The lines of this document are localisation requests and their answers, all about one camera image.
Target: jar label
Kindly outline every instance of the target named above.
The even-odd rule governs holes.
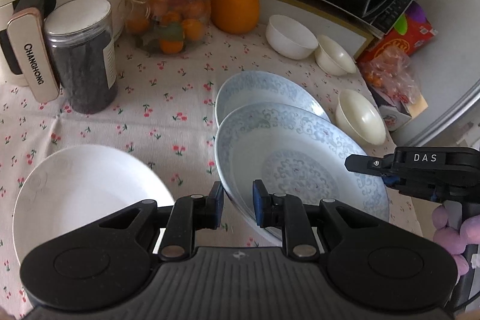
[[[103,50],[103,61],[105,62],[106,81],[109,88],[113,86],[117,79],[117,67],[115,65],[115,44],[113,39]]]

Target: floral tablecloth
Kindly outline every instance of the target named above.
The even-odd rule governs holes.
[[[326,75],[313,58],[286,59],[268,46],[262,25],[246,36],[229,36],[211,27],[205,45],[168,58],[149,58],[122,37],[116,55],[118,97],[95,115],[73,112],[63,94],[54,102],[37,103],[28,88],[0,82],[0,306],[18,318],[31,306],[15,257],[14,205],[27,176],[51,153],[87,143],[116,147],[154,170],[176,199],[207,194],[218,180],[215,98],[222,83],[237,72],[263,70],[287,77],[315,97],[331,118],[343,88],[359,91],[373,102],[359,73],[338,78]],[[366,152],[383,156],[394,147],[389,138]],[[420,235],[411,199],[392,190],[389,198],[390,221]],[[197,242],[269,245],[227,199],[221,229],[198,232]]]

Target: blue and white porcelain plate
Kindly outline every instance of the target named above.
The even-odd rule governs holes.
[[[229,78],[218,91],[215,104],[217,126],[235,109],[258,102],[292,105],[330,122],[315,98],[294,82],[270,72],[244,71]]]
[[[365,152],[340,129],[281,103],[254,103],[234,110],[215,140],[215,162],[228,196],[247,222],[273,242],[281,239],[280,231],[255,224],[251,192],[255,179],[263,180],[269,193],[293,194],[312,205],[335,198],[388,221],[383,181],[347,171],[345,159],[352,154]]]

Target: orange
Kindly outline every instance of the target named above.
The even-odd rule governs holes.
[[[169,11],[162,17],[160,24],[163,26],[168,26],[172,22],[180,22],[182,20],[181,18],[182,16],[179,14],[179,12]]]
[[[152,10],[152,16],[156,20],[160,20],[162,15],[169,10],[169,0],[148,0],[148,4]]]
[[[212,0],[212,22],[221,31],[245,34],[258,23],[259,0]]]
[[[196,0],[187,3],[183,7],[183,16],[186,19],[199,19],[205,15],[205,2],[203,0]]]
[[[205,35],[205,26],[197,19],[186,19],[181,23],[185,36],[190,41],[201,40]]]
[[[130,34],[143,34],[148,31],[150,21],[146,18],[129,18],[125,21],[125,27]]]
[[[173,55],[174,53],[178,53],[183,49],[183,41],[167,41],[167,40],[159,40],[160,42],[160,49],[166,55]]]

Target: jar lid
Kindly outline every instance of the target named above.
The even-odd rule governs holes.
[[[109,16],[111,5],[108,0],[73,0],[55,9],[45,20],[44,31],[49,40],[88,40],[105,30],[100,24]]]

